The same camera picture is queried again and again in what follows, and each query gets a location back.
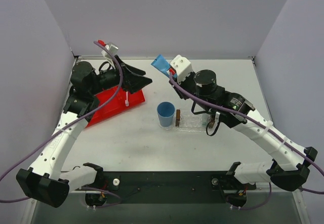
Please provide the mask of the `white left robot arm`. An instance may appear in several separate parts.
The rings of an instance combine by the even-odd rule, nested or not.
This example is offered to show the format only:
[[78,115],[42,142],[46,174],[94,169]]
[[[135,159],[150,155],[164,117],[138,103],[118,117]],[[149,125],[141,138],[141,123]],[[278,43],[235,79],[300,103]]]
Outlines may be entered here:
[[27,170],[16,175],[24,194],[52,207],[59,207],[68,194],[84,186],[99,189],[105,185],[103,168],[85,163],[63,173],[63,164],[80,133],[98,109],[97,94],[113,87],[134,94],[152,83],[146,72],[125,64],[115,56],[116,68],[99,73],[87,61],[72,68],[71,89],[52,139]]

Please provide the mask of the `pink toothbrush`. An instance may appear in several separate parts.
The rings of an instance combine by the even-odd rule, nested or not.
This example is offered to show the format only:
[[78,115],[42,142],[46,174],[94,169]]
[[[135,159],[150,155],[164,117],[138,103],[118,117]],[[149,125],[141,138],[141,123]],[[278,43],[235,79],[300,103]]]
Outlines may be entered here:
[[128,91],[126,92],[125,106],[126,107],[129,106],[129,93],[128,93]]

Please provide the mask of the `blue plastic cup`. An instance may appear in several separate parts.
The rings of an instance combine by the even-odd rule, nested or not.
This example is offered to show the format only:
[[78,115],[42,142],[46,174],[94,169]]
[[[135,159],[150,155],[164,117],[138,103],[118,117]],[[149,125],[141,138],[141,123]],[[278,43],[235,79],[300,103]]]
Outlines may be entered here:
[[172,124],[175,114],[175,107],[170,102],[161,102],[157,106],[157,115],[162,127],[169,127]]

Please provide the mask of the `clear textured glass tray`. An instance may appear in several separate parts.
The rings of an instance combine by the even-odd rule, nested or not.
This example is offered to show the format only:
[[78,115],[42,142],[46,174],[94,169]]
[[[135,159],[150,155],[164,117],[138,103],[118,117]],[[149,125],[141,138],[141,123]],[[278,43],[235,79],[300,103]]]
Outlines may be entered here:
[[[176,126],[177,111],[180,112],[179,126]],[[181,131],[192,133],[205,133],[207,123],[210,121],[211,116],[207,114],[194,115],[189,109],[176,109],[172,123],[168,127],[160,127],[169,131]]]

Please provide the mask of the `blue toothpaste tube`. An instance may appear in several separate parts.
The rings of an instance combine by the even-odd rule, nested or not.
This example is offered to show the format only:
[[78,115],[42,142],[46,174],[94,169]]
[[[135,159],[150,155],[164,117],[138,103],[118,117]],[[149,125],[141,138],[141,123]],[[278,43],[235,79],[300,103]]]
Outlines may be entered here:
[[175,71],[173,70],[173,68],[170,66],[170,64],[167,62],[167,60],[161,54],[159,54],[153,60],[151,65],[167,77],[169,77],[170,74],[172,74],[172,75],[175,74]]

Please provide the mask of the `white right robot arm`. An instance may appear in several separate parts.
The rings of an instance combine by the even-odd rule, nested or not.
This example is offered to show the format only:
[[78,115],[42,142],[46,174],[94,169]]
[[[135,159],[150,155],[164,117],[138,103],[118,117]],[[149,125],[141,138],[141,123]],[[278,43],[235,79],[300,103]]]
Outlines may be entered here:
[[290,192],[302,189],[317,156],[315,148],[288,139],[246,98],[219,86],[211,70],[191,71],[181,82],[173,74],[167,75],[181,99],[191,99],[193,106],[202,108],[200,114],[210,114],[217,126],[225,124],[243,134],[272,157],[268,162],[239,162],[230,172],[237,181],[241,184],[268,182]]

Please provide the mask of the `red plastic compartment bin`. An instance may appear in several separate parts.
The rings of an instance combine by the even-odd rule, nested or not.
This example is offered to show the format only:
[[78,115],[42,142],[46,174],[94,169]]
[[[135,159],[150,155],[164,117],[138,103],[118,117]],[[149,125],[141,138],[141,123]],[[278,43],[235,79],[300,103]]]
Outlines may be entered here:
[[105,121],[111,117],[121,114],[127,110],[140,106],[145,102],[145,97],[142,89],[134,94],[129,92],[129,106],[125,106],[126,91],[120,89],[117,95],[104,107],[99,109],[93,114],[92,119],[86,126],[87,128],[94,126],[102,121]]

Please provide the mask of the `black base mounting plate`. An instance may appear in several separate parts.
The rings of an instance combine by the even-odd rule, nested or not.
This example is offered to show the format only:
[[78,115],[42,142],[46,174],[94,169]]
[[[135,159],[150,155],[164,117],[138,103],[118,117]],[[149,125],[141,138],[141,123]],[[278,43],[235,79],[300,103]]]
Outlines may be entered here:
[[217,204],[225,203],[225,192],[256,189],[227,171],[104,171],[88,186],[116,194],[86,194],[90,205],[110,204],[119,198],[123,204]]

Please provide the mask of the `clear textured holder with wood ends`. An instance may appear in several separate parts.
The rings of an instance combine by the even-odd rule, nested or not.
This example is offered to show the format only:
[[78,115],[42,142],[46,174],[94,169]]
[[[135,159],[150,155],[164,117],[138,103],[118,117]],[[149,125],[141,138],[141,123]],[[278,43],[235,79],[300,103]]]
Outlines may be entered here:
[[[209,114],[207,115],[209,116],[208,123],[212,121],[213,125],[214,117]],[[205,127],[201,125],[201,116],[202,114],[193,114],[189,109],[178,109],[176,111],[175,127],[186,131],[204,130],[207,125]]]

